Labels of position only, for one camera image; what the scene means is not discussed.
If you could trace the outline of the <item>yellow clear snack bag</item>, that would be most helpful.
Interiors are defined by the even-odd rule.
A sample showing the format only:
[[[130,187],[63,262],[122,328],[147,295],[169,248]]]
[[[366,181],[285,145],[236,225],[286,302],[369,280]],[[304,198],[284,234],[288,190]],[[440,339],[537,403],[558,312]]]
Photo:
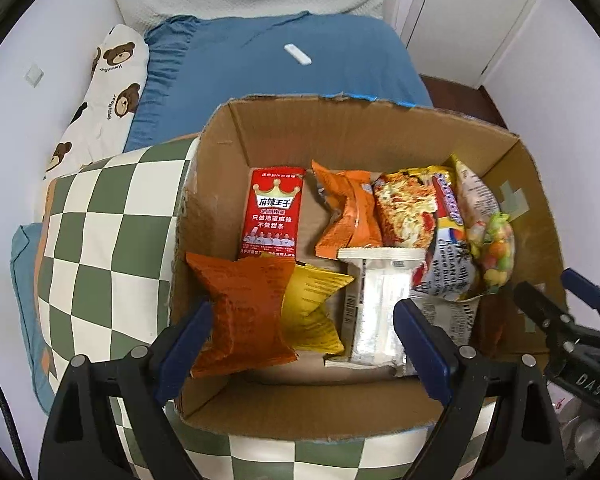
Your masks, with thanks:
[[[495,195],[455,154],[451,156],[455,169],[457,205],[465,222],[468,240],[480,243],[494,214],[501,212]]]

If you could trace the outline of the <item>orange chips bag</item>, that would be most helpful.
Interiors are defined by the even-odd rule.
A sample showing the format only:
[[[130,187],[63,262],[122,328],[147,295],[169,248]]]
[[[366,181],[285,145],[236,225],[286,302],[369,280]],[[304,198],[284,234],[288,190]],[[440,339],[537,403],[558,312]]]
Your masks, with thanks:
[[[192,366],[193,378],[228,376],[297,359],[282,331],[294,259],[228,261],[189,252],[186,262],[212,302],[211,334]]]

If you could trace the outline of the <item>red snack packet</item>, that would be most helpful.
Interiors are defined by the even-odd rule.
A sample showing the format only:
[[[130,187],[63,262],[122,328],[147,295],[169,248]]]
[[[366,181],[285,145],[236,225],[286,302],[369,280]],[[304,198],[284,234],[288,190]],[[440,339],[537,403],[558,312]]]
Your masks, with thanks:
[[[296,258],[302,188],[300,167],[253,169],[239,257],[268,254]]]

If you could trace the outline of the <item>clear plastic bag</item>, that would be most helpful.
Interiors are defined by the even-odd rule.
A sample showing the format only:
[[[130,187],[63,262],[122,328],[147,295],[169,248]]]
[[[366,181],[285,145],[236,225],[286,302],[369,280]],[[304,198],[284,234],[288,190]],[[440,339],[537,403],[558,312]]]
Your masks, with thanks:
[[[547,383],[565,451],[567,478],[577,479],[600,454],[600,411],[554,382]]]

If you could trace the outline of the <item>colourful candy bag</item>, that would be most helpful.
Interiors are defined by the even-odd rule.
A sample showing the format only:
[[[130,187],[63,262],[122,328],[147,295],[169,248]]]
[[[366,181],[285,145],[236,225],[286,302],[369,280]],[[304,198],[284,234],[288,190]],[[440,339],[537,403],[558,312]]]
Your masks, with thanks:
[[[496,212],[487,222],[477,221],[468,231],[468,240],[483,289],[487,294],[495,294],[514,270],[516,247],[509,215]]]

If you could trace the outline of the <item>white wafer pack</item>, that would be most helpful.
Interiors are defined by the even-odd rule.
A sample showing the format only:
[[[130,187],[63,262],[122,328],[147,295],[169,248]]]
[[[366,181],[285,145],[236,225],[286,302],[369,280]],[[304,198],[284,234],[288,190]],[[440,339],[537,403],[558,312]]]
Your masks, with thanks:
[[[412,277],[425,262],[417,248],[341,248],[353,281],[346,287],[340,340],[344,350],[325,360],[327,367],[374,370],[391,367],[396,377],[415,369],[393,326],[396,304],[411,296]]]

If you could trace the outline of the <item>blue cushion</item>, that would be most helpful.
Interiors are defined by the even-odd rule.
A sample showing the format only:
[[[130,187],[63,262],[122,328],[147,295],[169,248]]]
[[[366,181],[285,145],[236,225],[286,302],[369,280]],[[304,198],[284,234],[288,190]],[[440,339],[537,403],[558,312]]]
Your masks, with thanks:
[[[48,414],[55,396],[48,380],[54,370],[54,362],[50,347],[43,338],[34,301],[34,263],[41,234],[41,222],[18,226],[12,236],[9,269],[33,391],[43,412]]]

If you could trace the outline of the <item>green white checkered tablecloth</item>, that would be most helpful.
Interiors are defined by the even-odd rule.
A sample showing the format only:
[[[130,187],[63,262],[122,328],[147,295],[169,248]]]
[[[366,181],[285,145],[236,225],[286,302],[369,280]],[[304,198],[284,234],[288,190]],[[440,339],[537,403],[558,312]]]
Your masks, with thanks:
[[[125,356],[168,325],[178,201],[193,136],[108,157],[59,178],[36,226],[31,353],[38,400],[52,405],[70,359]],[[166,417],[207,479],[396,479],[428,427],[344,441],[212,434]]]

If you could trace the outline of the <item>Sedaap noodle packet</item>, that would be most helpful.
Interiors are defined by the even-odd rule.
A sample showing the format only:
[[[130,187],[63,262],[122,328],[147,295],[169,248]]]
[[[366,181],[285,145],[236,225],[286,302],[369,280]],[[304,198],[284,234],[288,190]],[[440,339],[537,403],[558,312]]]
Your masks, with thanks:
[[[454,182],[452,169],[428,166],[381,174],[372,189],[384,244],[425,252],[412,287],[428,296],[458,301],[477,285],[478,271]]]

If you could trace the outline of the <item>orange snack packet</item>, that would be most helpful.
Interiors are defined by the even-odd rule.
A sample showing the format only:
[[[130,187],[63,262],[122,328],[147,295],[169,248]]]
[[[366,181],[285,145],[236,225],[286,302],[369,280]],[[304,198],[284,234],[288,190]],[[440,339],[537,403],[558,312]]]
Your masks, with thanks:
[[[315,245],[315,255],[336,260],[342,248],[381,247],[372,175],[365,170],[332,171],[315,160],[312,171],[318,194],[332,212],[329,225]]]

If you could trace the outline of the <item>brown cardboard box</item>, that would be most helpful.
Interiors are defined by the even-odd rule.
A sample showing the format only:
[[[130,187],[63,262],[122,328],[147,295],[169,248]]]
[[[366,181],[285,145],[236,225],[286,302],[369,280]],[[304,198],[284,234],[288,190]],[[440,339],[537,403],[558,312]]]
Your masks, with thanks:
[[[309,167],[374,174],[458,158],[496,194],[511,186],[526,211],[513,221],[513,281],[541,286],[563,304],[559,238],[534,160],[513,133],[444,110],[387,101],[257,96],[230,101],[211,117],[184,190],[178,218],[171,318],[196,306],[200,288],[185,257],[232,260],[253,169]],[[433,424],[441,406],[414,378],[334,370],[320,359],[234,377],[187,379],[175,408],[187,425],[279,440],[343,440]]]

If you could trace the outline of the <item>bear print pillow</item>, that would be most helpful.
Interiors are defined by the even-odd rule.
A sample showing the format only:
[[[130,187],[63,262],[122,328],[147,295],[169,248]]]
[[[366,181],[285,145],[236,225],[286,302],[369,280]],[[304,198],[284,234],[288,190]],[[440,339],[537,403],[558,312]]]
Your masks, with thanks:
[[[46,182],[123,151],[148,60],[148,45],[138,32],[122,24],[110,30],[96,49],[83,102],[47,163]]]

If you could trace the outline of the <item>white door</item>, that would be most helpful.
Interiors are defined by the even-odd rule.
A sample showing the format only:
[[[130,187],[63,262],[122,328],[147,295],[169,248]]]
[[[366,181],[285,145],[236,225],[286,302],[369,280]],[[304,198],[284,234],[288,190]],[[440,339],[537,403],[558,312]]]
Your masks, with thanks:
[[[413,0],[401,39],[422,76],[478,88],[535,0]]]

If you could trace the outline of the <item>white remote control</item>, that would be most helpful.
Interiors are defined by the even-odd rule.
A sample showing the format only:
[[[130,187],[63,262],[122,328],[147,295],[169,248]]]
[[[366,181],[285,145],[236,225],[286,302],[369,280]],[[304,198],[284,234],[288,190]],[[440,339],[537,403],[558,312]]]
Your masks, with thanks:
[[[294,58],[300,65],[308,66],[312,64],[312,58],[309,57],[306,53],[304,53],[300,48],[298,48],[295,44],[285,44],[284,50]]]

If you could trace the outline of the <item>blue bed sheet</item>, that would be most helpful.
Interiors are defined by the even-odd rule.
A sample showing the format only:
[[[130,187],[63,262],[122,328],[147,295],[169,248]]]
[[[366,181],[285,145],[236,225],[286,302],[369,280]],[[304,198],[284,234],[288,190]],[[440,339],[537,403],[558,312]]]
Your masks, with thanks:
[[[430,106],[396,32],[349,14],[216,18],[174,16],[145,36],[148,75],[127,151],[201,131],[215,110],[245,96],[358,96]],[[295,44],[312,58],[300,65]]]

